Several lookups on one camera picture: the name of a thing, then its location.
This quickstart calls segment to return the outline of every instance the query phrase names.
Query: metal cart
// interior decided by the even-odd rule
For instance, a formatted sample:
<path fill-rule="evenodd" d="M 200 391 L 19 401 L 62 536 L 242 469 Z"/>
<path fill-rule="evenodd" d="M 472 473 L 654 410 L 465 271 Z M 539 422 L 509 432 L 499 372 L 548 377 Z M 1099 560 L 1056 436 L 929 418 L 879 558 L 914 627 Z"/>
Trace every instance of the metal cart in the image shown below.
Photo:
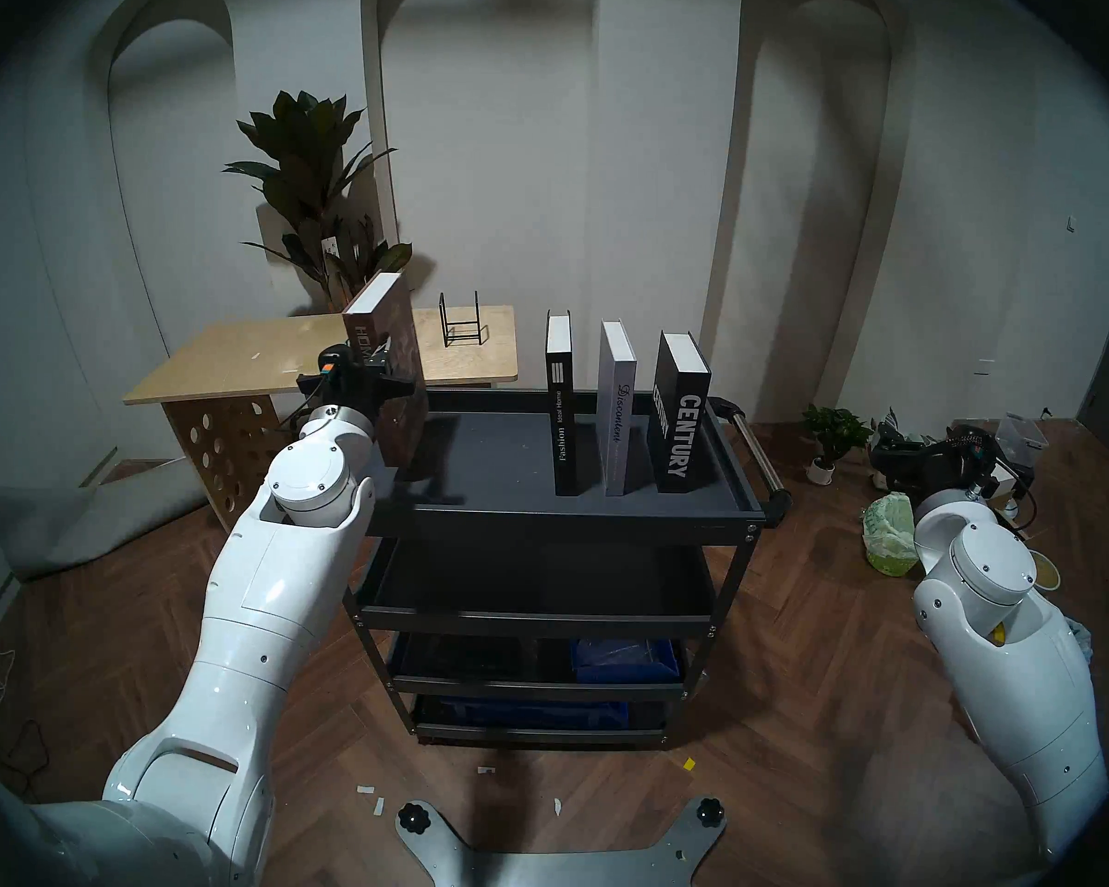
<path fill-rule="evenodd" d="M 696 488 L 658 492 L 644 448 L 652 398 L 637 394 L 630 491 L 604 496 L 590 391 L 574 396 L 580 495 L 556 496 L 546 396 L 429 392 L 427 431 L 413 465 L 395 471 L 372 461 L 378 504 L 368 532 L 381 540 L 358 590 L 346 589 L 346 612 L 403 724 L 421 742 L 664 747 L 699 686 L 760 532 L 784 517 L 788 493 L 743 412 L 719 397 L 699 425 L 695 449 L 704 460 Z M 749 445 L 769 488 L 766 507 L 720 417 Z M 735 548 L 718 589 L 702 554 L 706 546 Z M 374 629 L 397 634 L 389 660 Z M 452 673 L 450 662 L 436 659 L 475 651 L 486 638 L 515 640 L 517 660 Z M 577 682 L 568 640 L 578 638 L 669 639 L 678 679 Z M 405 694 L 414 695 L 413 706 Z M 462 724 L 451 696 L 622 703 L 628 726 Z"/>

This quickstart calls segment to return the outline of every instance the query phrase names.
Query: black book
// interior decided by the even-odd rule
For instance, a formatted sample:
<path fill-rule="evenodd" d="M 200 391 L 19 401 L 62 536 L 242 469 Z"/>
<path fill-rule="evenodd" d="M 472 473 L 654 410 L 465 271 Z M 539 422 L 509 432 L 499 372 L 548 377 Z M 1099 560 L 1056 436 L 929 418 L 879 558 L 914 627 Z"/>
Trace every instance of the black book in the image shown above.
<path fill-rule="evenodd" d="M 546 396 L 551 412 L 554 495 L 577 496 L 574 471 L 574 389 L 571 386 L 571 313 L 546 314 Z"/>
<path fill-rule="evenodd" d="M 689 492 L 704 456 L 698 427 L 711 389 L 711 369 L 690 334 L 662 334 L 652 376 L 649 458 L 661 492 Z"/>

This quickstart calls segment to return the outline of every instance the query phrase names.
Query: potted plant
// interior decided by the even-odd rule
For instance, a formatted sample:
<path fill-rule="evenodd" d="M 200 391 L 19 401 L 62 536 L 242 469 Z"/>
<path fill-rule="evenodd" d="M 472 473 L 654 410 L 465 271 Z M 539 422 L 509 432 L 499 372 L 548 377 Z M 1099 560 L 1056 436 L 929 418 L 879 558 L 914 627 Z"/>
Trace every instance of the potted plant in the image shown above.
<path fill-rule="evenodd" d="M 834 465 L 851 448 L 862 448 L 871 440 L 871 429 L 848 409 L 832 409 L 808 405 L 805 428 L 822 446 L 822 452 L 812 460 L 805 476 L 817 486 L 830 486 L 834 480 Z"/>
<path fill-rule="evenodd" d="M 388 247 L 383 241 L 375 245 L 374 222 L 368 215 L 359 222 L 346 222 L 346 186 L 375 161 L 394 152 L 365 154 L 370 147 L 367 143 L 343 165 L 342 147 L 360 119 L 360 110 L 346 116 L 344 94 L 337 101 L 317 101 L 306 91 L 298 98 L 282 91 L 269 114 L 253 113 L 252 123 L 237 122 L 246 139 L 279 166 L 261 161 L 225 165 L 225 173 L 257 179 L 262 186 L 255 190 L 294 230 L 284 235 L 283 252 L 254 241 L 243 244 L 301 267 L 337 310 L 376 273 L 403 269 L 411 254 L 409 244 Z"/>

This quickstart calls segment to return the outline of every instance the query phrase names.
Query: wooden table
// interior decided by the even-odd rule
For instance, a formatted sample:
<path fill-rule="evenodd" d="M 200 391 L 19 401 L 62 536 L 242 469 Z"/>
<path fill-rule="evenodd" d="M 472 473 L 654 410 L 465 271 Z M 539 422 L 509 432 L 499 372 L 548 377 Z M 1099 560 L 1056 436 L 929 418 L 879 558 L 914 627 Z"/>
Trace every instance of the wooden table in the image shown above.
<path fill-rule="evenodd" d="M 419 357 L 428 385 L 486 385 L 518 380 L 518 343 L 510 305 L 481 307 L 487 338 L 444 346 L 440 313 L 414 310 Z M 450 319 L 475 316 L 449 308 Z M 160 404 L 185 457 L 196 465 L 223 526 L 232 529 L 291 440 L 279 429 L 271 395 L 297 390 L 295 376 L 316 374 L 316 357 L 345 341 L 340 315 L 214 324 L 181 346 L 123 401 Z"/>

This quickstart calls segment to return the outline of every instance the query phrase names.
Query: metal base plate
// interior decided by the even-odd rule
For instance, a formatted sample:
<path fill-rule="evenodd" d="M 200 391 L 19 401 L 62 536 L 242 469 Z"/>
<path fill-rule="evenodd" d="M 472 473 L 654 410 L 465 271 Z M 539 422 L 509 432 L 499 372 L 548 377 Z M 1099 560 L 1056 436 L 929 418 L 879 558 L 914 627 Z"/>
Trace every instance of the metal base plate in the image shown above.
<path fill-rule="evenodd" d="M 395 829 L 435 887 L 690 887 L 728 826 L 715 798 L 694 798 L 648 849 L 561 854 L 475 852 L 424 801 L 398 812 Z"/>

